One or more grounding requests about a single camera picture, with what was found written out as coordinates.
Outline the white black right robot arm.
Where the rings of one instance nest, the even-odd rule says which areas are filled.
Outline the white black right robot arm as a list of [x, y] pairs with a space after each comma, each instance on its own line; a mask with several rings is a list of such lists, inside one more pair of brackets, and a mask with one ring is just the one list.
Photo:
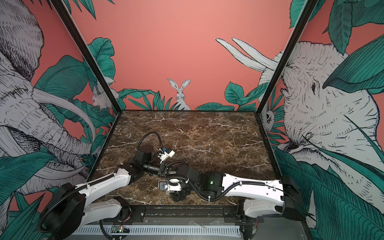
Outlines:
[[166, 174], [159, 189], [168, 192], [174, 202], [186, 199], [191, 192], [209, 203], [224, 197], [244, 198], [243, 215], [249, 218], [280, 214], [289, 220], [303, 221], [310, 216], [303, 207], [300, 188], [288, 176], [279, 180], [253, 180], [216, 171], [203, 173], [181, 165]]

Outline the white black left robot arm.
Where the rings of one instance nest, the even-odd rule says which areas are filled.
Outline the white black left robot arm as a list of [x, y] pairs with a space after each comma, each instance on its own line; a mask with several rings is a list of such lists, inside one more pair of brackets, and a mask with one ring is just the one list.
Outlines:
[[144, 173], [161, 173], [166, 168], [165, 160], [174, 155], [173, 150], [166, 148], [155, 152], [137, 148], [134, 157], [116, 167], [111, 174], [84, 184], [62, 185], [42, 211], [37, 230], [42, 234], [50, 234], [53, 240], [63, 240], [92, 222], [115, 217], [121, 221], [127, 220], [131, 209], [124, 198], [114, 197], [99, 203], [96, 200], [133, 184]]

